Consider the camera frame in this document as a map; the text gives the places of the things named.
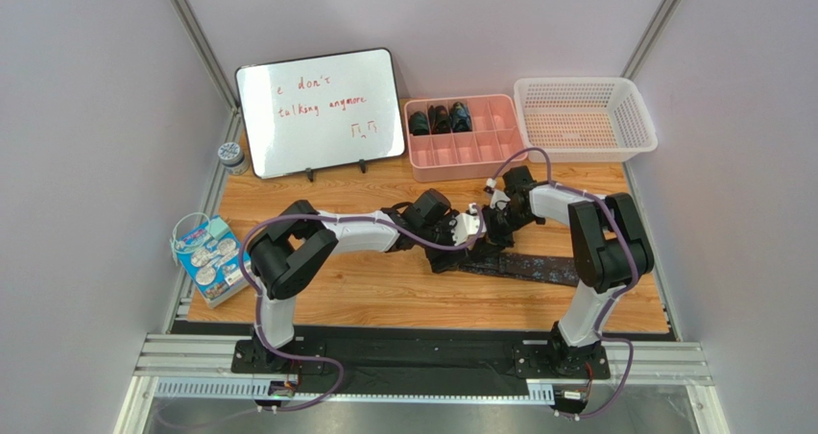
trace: wooden tabletop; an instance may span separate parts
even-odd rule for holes
[[[536,180],[544,180],[543,164],[529,163]],[[619,164],[555,164],[554,178],[594,193],[627,191]],[[435,188],[452,207],[485,204],[485,179],[417,182],[408,156],[370,163],[361,174],[357,165],[305,175],[260,180],[252,172],[230,176],[219,214],[239,239],[258,222],[278,215],[298,199],[334,213],[369,213],[399,202],[414,201]],[[515,233],[512,252],[571,256],[568,229],[554,222],[534,224]],[[432,274],[423,250],[398,253],[333,255],[312,283],[298,296],[297,324],[337,326],[424,326],[446,328],[545,329],[559,320],[574,289],[530,281],[485,277],[460,272]],[[215,309],[194,296],[189,321],[250,323],[254,315],[252,288]],[[643,277],[617,306],[609,331],[667,332],[653,276]]]

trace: gray floor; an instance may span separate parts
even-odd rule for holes
[[[611,394],[594,387],[592,400],[602,403]],[[246,400],[206,398],[156,399],[154,411],[179,424],[218,420],[253,408]],[[179,432],[148,422],[146,433]],[[434,403],[325,402],[302,412],[273,415],[252,413],[210,427],[201,433],[697,433],[685,387],[633,386],[604,415],[582,422],[556,419],[547,406]]]

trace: white basket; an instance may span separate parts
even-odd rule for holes
[[[543,77],[514,84],[526,146],[554,162],[624,162],[657,146],[637,86],[620,77]],[[529,154],[533,162],[544,162]]]

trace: pink storage box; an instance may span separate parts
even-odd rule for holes
[[[430,106],[465,103],[471,114],[472,132],[414,136],[409,133],[409,117],[428,113]],[[506,95],[467,96],[413,100],[403,107],[403,128],[409,145],[409,161],[417,181],[488,178],[508,157],[523,149],[516,110]],[[519,165],[528,155],[514,159]]]

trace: white wall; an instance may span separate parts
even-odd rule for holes
[[[637,84],[633,162],[684,335],[732,430],[814,432],[818,1],[683,0]]]
[[[235,86],[245,64],[388,47],[401,96],[617,76],[662,0],[189,0]]]
[[[228,114],[168,0],[0,0],[0,432],[110,432]]]

